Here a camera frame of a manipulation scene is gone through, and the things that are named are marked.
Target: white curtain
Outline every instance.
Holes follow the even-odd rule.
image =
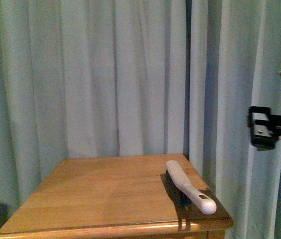
[[[281,114],[281,1],[191,4],[0,0],[8,216],[63,158],[189,153],[226,238],[281,238],[281,140],[257,152],[246,127],[251,105]]]

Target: wooden table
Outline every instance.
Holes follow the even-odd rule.
[[[172,201],[166,162],[177,160],[217,211]],[[0,229],[0,239],[223,239],[233,221],[181,154],[65,159]]]

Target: curtain fold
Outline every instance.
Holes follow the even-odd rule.
[[[281,4],[189,2],[0,0],[8,216],[63,158],[189,151],[227,239],[281,239],[281,139],[256,151],[246,125],[251,105],[281,115]]]

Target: black bristles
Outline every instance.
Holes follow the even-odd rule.
[[[175,205],[181,206],[182,208],[189,208],[192,205],[192,201],[180,190],[178,189],[168,172],[166,171],[166,180],[170,186],[170,198]]]

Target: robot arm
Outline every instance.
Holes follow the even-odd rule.
[[[281,136],[281,116],[272,115],[270,108],[252,106],[249,108],[248,128],[253,146],[264,150],[274,149]]]

